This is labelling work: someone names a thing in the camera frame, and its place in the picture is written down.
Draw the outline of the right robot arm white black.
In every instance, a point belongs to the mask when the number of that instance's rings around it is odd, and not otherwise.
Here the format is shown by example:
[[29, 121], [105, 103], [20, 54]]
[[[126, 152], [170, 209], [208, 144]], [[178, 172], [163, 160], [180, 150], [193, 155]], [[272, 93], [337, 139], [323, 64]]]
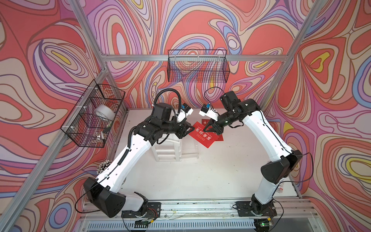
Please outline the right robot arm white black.
[[204, 132], [221, 135], [225, 127], [231, 127], [234, 122], [239, 121], [252, 131], [268, 154], [269, 162], [260, 169], [262, 181], [258, 190], [253, 194], [249, 205], [253, 215], [261, 216], [272, 203], [279, 184], [289, 176], [303, 154], [284, 142], [268, 123], [261, 107], [255, 100], [242, 101], [233, 91], [224, 93], [220, 100], [226, 110], [221, 115], [213, 109], [210, 103], [202, 106], [199, 114], [210, 119]]

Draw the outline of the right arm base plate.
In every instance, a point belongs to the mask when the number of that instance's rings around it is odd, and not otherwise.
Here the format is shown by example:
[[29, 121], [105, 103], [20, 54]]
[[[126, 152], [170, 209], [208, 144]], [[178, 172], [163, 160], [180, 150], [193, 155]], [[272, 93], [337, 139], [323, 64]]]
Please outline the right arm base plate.
[[237, 210], [239, 217], [275, 217], [277, 212], [273, 200], [265, 205], [259, 201], [237, 201], [233, 208]]

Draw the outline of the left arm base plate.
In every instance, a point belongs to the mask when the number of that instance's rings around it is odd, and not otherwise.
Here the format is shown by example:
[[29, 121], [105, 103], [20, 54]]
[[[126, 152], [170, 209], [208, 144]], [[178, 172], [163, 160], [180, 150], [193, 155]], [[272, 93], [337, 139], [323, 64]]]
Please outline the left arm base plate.
[[161, 202], [147, 202], [138, 210], [123, 210], [121, 211], [122, 218], [148, 218], [155, 219], [160, 216]]

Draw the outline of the white plastic drawer organizer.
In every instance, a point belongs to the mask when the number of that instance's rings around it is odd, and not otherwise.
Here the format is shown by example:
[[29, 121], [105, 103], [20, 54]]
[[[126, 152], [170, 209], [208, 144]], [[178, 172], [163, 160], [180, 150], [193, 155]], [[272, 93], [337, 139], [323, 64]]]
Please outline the white plastic drawer organizer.
[[165, 135], [160, 138], [162, 144], [155, 144], [151, 147], [154, 158], [157, 162], [161, 161], [180, 161], [181, 158], [181, 146], [182, 139], [179, 139], [175, 134], [169, 134], [168, 137]]

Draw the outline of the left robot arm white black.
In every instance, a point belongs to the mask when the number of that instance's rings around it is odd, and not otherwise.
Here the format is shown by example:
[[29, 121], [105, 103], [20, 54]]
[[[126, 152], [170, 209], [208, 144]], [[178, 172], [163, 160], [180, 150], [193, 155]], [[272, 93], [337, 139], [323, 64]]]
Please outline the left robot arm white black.
[[187, 121], [187, 117], [193, 113], [190, 106], [182, 104], [174, 116], [171, 115], [173, 110], [169, 104], [155, 104], [151, 115], [130, 130], [127, 146], [114, 161], [96, 178], [89, 177], [84, 182], [89, 202], [109, 218], [122, 210], [139, 212], [141, 215], [146, 213], [147, 199], [142, 194], [122, 194], [119, 191], [138, 160], [155, 143], [159, 143], [163, 135], [173, 134], [182, 139], [194, 130]]

